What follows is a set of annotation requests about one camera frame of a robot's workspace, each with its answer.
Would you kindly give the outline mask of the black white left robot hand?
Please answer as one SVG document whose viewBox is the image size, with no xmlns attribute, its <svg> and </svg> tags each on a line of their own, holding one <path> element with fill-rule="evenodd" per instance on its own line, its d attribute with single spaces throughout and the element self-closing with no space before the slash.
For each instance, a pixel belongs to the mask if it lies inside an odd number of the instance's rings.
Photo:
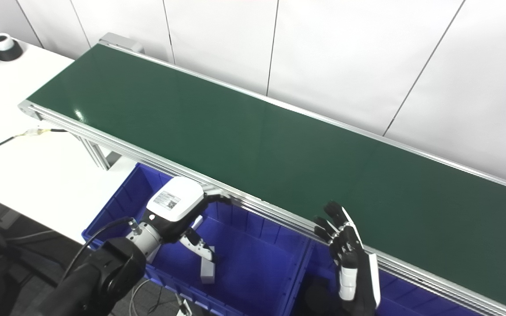
<svg viewBox="0 0 506 316">
<path fill-rule="evenodd" d="M 160 246 L 181 242 L 191 252 L 215 263 L 213 249 L 193 227 L 209 204 L 215 202 L 230 205 L 231 196 L 215 186 L 175 176 L 147 202 L 139 222 L 141 232 L 133 233 L 129 240 L 148 262 L 153 261 Z"/>
</svg>

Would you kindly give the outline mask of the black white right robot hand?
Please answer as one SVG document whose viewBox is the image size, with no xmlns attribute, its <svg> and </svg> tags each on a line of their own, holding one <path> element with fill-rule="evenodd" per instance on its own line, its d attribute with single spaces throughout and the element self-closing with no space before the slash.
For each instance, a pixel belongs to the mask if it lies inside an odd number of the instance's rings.
<svg viewBox="0 0 506 316">
<path fill-rule="evenodd" d="M 375 316 L 381 304 L 377 255 L 368 252 L 351 216 L 341 204 L 323 208 L 329 220 L 315 216 L 313 232 L 328 245 L 335 263 L 336 284 L 343 316 Z"/>
</svg>

